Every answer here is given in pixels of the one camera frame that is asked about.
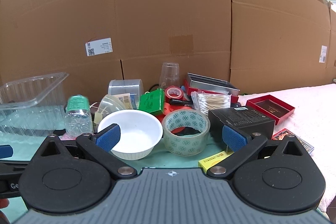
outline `open red box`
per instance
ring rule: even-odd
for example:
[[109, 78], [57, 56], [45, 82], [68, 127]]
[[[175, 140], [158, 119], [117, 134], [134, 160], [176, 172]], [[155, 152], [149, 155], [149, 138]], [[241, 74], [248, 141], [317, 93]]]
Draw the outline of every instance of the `open red box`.
[[268, 117], [273, 118], [276, 125], [279, 122], [286, 120], [294, 113], [295, 110], [295, 107], [270, 94], [247, 100], [246, 105], [253, 107], [255, 110], [258, 110]]

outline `cardboard wall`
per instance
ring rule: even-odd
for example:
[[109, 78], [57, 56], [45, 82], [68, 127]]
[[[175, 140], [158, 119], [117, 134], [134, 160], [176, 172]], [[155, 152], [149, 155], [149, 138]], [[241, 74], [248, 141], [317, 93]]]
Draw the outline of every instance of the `cardboard wall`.
[[[66, 71], [67, 95], [100, 100], [122, 79], [114, 1], [0, 0], [2, 81]], [[112, 53], [86, 56], [85, 42], [107, 37]]]
[[230, 82], [249, 94], [324, 84], [329, 40], [321, 0], [232, 0]]
[[[0, 0], [0, 79], [66, 71], [67, 96], [99, 101], [112, 79], [147, 90], [169, 61], [181, 80], [247, 93], [322, 85], [336, 78], [335, 24], [323, 0]], [[88, 57], [85, 43], [102, 38], [113, 52]]]
[[115, 0], [125, 79], [158, 83], [165, 61], [228, 80], [231, 0]]
[[325, 83], [336, 79], [336, 5], [330, 6], [330, 43], [327, 55]]

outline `ribbed gray surface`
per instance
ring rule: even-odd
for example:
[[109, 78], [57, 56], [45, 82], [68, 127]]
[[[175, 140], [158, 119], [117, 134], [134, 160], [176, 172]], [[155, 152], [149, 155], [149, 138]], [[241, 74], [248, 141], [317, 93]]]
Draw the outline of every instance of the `ribbed gray surface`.
[[316, 211], [294, 216], [259, 212], [240, 201], [224, 180], [195, 169], [144, 169], [121, 180], [92, 210], [47, 216], [30, 210], [17, 224], [326, 224]]

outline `cotton swab package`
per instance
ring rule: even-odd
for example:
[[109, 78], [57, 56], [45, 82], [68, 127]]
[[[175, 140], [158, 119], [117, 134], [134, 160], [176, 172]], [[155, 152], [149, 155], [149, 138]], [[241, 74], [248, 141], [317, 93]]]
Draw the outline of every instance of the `cotton swab package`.
[[230, 94], [211, 94], [191, 92], [191, 98], [194, 102], [194, 108], [208, 116], [211, 109], [229, 108], [231, 107]]

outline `playing card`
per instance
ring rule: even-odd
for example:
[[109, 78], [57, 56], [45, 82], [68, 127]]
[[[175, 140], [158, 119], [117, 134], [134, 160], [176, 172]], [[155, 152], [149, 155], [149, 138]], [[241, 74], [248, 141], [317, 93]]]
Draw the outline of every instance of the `playing card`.
[[[287, 128], [284, 128], [283, 130], [279, 131], [278, 133], [275, 133], [272, 136], [272, 140], [282, 140], [288, 134], [295, 135], [293, 132], [289, 131]], [[302, 140], [300, 137], [298, 137], [296, 135], [295, 135], [295, 137], [300, 141], [300, 143], [303, 145], [303, 147], [307, 150], [307, 152], [310, 155], [313, 152], [314, 147], [312, 145], [310, 145], [309, 143], [307, 143], [305, 140]]]

